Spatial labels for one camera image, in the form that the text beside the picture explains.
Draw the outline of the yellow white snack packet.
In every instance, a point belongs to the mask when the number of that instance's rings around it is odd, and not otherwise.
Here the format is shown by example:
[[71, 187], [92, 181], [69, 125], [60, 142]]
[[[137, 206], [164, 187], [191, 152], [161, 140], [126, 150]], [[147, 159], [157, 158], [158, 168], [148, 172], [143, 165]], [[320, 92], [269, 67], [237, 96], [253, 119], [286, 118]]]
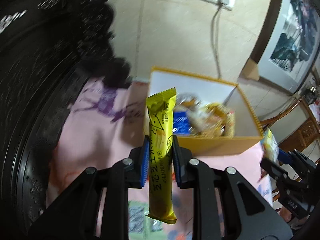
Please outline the yellow white snack packet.
[[264, 132], [264, 137], [260, 142], [263, 149], [263, 159], [268, 159], [278, 164], [279, 147], [278, 143], [269, 128]]

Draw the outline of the yellow corn snack bar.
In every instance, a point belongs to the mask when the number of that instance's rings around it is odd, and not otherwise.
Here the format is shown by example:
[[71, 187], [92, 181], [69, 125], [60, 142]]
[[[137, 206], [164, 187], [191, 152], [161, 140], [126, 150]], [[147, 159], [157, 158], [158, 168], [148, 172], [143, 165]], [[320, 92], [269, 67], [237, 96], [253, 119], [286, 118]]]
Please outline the yellow corn snack bar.
[[149, 214], [167, 224], [177, 221], [172, 204], [171, 147], [176, 89], [170, 88], [147, 98], [149, 115]]

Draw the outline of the pink bag of crackers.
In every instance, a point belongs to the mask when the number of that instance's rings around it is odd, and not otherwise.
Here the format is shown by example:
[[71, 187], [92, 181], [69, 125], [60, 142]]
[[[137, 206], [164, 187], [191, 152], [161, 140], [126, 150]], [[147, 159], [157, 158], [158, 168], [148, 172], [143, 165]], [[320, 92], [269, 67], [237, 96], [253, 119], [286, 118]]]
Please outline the pink bag of crackers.
[[201, 104], [201, 100], [196, 94], [181, 93], [176, 97], [176, 105], [174, 110], [176, 112], [185, 112], [188, 109], [194, 110]]

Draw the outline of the wooden chair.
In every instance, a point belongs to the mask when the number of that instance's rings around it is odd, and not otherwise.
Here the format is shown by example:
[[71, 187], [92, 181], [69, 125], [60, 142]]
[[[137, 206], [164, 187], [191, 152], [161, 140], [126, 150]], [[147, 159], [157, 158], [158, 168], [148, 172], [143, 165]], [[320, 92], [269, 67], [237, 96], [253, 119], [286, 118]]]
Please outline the wooden chair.
[[313, 162], [319, 162], [319, 105], [295, 100], [283, 112], [263, 121], [274, 135], [279, 149], [289, 153], [298, 150]]

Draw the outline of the yellow cardboard box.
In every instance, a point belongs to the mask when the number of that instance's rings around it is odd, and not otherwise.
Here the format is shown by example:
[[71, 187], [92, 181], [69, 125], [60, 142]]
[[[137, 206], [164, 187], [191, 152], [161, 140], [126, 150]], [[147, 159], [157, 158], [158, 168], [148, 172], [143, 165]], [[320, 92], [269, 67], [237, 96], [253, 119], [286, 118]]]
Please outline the yellow cardboard box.
[[262, 140], [260, 122], [238, 84], [152, 67], [148, 95], [169, 88], [176, 89], [176, 111], [190, 123], [186, 131], [174, 133], [195, 156], [240, 154]]

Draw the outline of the green snack packet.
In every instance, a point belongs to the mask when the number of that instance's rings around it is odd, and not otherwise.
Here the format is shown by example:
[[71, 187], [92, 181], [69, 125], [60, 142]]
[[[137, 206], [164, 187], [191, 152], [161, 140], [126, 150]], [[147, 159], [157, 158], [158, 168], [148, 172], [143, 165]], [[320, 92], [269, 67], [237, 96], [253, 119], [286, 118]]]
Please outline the green snack packet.
[[163, 231], [163, 223], [148, 217], [149, 205], [143, 202], [128, 202], [129, 235], [146, 236]]

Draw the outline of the clear bag of white candies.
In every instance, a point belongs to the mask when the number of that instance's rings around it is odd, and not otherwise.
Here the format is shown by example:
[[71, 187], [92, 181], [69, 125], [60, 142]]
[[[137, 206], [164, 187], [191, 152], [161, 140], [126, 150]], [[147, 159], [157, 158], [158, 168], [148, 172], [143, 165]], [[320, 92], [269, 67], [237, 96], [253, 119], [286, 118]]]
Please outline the clear bag of white candies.
[[222, 103], [210, 103], [186, 111], [191, 134], [206, 138], [235, 136], [235, 113]]

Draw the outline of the pink patterned tablecloth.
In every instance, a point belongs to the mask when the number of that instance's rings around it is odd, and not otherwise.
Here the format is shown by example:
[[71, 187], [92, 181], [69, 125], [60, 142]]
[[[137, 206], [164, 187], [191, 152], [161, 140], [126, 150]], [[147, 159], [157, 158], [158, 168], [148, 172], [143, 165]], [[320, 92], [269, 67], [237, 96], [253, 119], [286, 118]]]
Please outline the pink patterned tablecloth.
[[145, 101], [149, 95], [168, 88], [189, 93], [203, 103], [230, 101], [236, 113], [236, 136], [231, 140], [206, 140], [181, 136], [179, 144], [218, 170], [232, 166], [258, 191], [270, 188], [261, 176], [263, 149], [252, 145], [246, 135], [257, 136], [257, 123], [235, 85], [193, 76], [155, 72], [150, 83], [133, 82], [127, 89], [108, 90], [100, 79], [90, 79], [71, 106], [50, 161], [47, 205], [58, 197], [87, 167], [101, 170], [127, 157], [141, 146], [149, 127]]

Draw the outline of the small cardboard box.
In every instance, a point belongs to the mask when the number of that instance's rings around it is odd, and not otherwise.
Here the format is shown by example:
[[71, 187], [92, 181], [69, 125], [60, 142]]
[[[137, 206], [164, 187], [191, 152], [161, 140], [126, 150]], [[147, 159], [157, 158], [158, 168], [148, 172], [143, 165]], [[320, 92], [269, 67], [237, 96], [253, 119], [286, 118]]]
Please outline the small cardboard box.
[[241, 70], [240, 76], [249, 80], [259, 81], [259, 69], [258, 64], [249, 58]]

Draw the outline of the framed ink painting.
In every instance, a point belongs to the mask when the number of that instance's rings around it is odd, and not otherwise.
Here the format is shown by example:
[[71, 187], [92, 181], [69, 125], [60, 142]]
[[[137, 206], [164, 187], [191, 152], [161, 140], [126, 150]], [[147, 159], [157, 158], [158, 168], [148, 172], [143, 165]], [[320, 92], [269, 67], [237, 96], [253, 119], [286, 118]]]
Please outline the framed ink painting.
[[294, 94], [318, 55], [319, 0], [271, 0], [251, 54], [259, 79]]

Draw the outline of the blue snack packet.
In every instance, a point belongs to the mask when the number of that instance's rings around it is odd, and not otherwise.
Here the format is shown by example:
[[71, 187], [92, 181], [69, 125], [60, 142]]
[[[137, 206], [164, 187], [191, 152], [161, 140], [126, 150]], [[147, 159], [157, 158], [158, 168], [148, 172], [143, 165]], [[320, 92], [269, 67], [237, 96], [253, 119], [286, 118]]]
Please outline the blue snack packet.
[[191, 125], [190, 125], [187, 113], [175, 111], [173, 113], [173, 117], [174, 117], [173, 133], [174, 134], [182, 134], [182, 135], [190, 135], [191, 134]]

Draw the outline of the black carved wooden sofa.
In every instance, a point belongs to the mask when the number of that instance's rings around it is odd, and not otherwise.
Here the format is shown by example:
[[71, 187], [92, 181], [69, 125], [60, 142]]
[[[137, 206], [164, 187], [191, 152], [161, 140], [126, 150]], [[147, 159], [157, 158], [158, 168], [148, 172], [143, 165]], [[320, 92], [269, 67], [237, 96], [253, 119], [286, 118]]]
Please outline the black carved wooden sofa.
[[46, 207], [48, 163], [90, 76], [126, 88], [109, 0], [1, 0], [1, 218], [29, 225]]

